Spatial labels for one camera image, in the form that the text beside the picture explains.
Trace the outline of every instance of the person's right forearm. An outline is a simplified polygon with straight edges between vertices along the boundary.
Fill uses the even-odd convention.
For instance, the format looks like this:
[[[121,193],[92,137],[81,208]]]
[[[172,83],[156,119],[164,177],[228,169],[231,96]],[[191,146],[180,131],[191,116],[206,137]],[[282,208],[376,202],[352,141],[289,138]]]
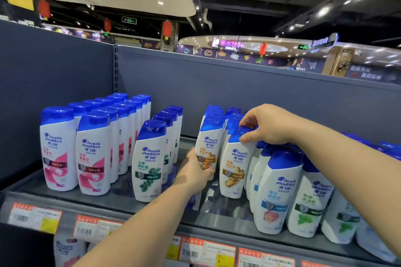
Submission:
[[[305,152],[395,255],[401,257],[401,162],[303,118],[292,130],[291,142]]]

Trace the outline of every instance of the green exit sign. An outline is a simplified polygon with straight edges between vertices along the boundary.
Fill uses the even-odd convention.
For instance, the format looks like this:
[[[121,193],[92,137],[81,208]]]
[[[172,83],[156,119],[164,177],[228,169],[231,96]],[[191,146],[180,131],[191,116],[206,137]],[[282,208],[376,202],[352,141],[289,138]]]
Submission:
[[[125,17],[125,16],[123,16],[122,19],[121,19],[121,21],[122,21],[122,22],[125,22],[125,23],[130,23],[130,24],[132,24],[132,25],[136,25],[136,18],[131,18],[131,17]]]

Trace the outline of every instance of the shelf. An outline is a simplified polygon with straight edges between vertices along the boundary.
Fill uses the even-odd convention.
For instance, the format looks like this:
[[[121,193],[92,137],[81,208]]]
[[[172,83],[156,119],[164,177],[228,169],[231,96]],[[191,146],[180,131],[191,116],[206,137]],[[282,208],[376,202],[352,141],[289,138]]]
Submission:
[[[181,139],[179,160],[193,145],[193,140]],[[322,233],[311,239],[291,234],[287,229],[278,235],[263,234],[253,223],[245,193],[240,199],[226,198],[220,194],[218,186],[212,185],[216,180],[217,174],[203,190],[200,211],[185,210],[176,235],[290,257],[296,260],[296,266],[301,266],[301,260],[330,266],[400,266],[383,262],[357,244],[334,244]],[[215,194],[208,199],[210,206],[206,213],[203,204],[209,189],[214,189]],[[71,231],[78,215],[124,222],[146,205],[134,198],[130,170],[121,175],[110,191],[102,196],[84,195],[78,187],[67,192],[48,189],[42,170],[8,188],[3,196],[0,222],[8,223],[14,203],[21,203],[62,211],[59,226]]]

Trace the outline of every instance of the brown banner on label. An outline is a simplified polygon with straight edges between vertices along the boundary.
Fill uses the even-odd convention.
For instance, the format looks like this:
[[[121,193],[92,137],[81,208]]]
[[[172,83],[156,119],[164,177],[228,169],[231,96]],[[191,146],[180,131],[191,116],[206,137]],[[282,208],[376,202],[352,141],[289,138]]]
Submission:
[[[55,168],[67,168],[67,162],[55,162],[53,160],[48,159],[47,157],[43,158],[43,163]]]
[[[200,162],[206,162],[206,163],[211,163],[211,164],[216,162],[215,157],[210,158],[210,157],[203,157],[203,156],[199,156],[199,155],[197,155],[197,157]]]
[[[225,170],[225,169],[223,169],[223,175],[238,180],[243,180],[245,178],[245,173],[233,173],[230,170]]]
[[[78,164],[78,169],[81,170],[82,172],[88,172],[88,173],[104,173],[104,167],[88,167],[83,164]]]

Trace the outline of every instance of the ceiling light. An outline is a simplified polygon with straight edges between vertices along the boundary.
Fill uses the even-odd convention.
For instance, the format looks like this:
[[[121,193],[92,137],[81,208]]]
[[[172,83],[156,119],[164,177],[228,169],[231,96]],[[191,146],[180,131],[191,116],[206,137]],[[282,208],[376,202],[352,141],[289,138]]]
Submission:
[[[323,17],[324,15],[326,15],[328,12],[330,11],[330,7],[329,6],[324,6],[322,7],[319,12],[316,14],[317,17]]]

